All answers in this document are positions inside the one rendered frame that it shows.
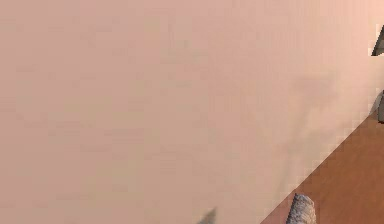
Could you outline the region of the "grey furniture leg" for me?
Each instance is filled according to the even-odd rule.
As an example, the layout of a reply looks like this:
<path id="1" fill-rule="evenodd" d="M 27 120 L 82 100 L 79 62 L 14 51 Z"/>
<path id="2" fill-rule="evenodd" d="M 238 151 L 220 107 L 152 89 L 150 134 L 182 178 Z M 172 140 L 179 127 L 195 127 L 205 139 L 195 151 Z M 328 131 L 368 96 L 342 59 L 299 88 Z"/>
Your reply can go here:
<path id="1" fill-rule="evenodd" d="M 384 124 L 384 90 L 376 100 L 376 118 L 379 123 Z"/>

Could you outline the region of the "dark grey pointed object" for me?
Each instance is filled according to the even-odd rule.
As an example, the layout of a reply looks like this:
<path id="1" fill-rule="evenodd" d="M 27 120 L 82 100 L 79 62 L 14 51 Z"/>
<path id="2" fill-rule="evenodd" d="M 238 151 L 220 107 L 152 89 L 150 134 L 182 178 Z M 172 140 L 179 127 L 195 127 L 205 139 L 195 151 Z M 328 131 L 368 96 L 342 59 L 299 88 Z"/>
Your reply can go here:
<path id="1" fill-rule="evenodd" d="M 384 53 L 384 25 L 382 26 L 380 30 L 380 34 L 377 38 L 377 41 L 375 43 L 375 46 L 372 50 L 371 55 L 372 56 L 379 56 Z"/>

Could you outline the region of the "grey speckled rounded object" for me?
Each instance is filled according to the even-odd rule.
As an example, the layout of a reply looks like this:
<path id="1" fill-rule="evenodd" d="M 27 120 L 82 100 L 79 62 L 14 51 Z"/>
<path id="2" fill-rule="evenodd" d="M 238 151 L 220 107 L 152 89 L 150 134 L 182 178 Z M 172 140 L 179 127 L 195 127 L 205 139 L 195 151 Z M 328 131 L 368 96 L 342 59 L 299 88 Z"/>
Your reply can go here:
<path id="1" fill-rule="evenodd" d="M 317 224 L 314 202 L 308 196 L 296 193 L 286 224 Z"/>

